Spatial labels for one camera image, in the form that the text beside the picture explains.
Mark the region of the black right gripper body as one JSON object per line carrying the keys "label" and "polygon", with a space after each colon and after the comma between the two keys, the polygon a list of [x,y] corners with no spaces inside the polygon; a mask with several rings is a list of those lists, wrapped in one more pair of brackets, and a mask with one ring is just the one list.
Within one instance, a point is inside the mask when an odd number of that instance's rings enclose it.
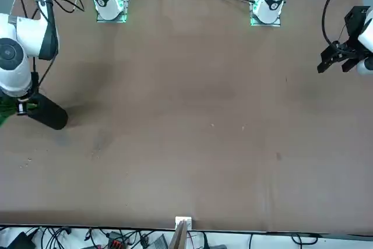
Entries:
{"label": "black right gripper body", "polygon": [[16,99],[16,114],[27,115],[28,99]]}

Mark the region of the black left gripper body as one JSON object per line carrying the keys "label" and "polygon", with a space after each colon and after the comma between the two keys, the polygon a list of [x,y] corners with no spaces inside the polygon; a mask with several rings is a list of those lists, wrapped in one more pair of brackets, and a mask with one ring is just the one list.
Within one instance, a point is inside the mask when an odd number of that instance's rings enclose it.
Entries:
{"label": "black left gripper body", "polygon": [[369,6],[354,6],[344,17],[348,34],[348,39],[343,43],[344,50],[355,53],[359,59],[367,53],[366,48],[359,42],[358,36],[363,30],[368,12]]}

